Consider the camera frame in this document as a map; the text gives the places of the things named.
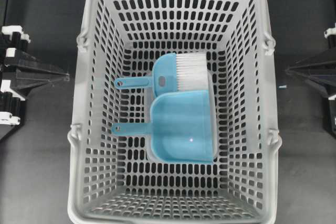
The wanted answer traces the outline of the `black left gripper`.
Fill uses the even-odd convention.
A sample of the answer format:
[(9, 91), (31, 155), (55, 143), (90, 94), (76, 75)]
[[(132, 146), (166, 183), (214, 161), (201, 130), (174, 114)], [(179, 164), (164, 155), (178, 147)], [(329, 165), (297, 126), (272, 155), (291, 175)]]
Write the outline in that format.
[[(20, 125), (20, 105), (32, 89), (70, 80), (61, 68), (26, 53), (29, 43), (22, 26), (1, 28), (1, 125)], [(17, 73), (19, 68), (46, 73)]]

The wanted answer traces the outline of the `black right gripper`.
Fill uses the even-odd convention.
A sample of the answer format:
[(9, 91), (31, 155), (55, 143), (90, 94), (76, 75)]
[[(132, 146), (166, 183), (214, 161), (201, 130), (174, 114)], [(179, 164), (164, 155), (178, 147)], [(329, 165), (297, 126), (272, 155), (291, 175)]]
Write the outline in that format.
[[(328, 41), (328, 50), (295, 62), (286, 69), (286, 74), (314, 88), (322, 97), (328, 98), (330, 128), (331, 132), (335, 132), (335, 26), (328, 28), (324, 37)], [(331, 69), (332, 75), (314, 77), (294, 72), (301, 69)]]

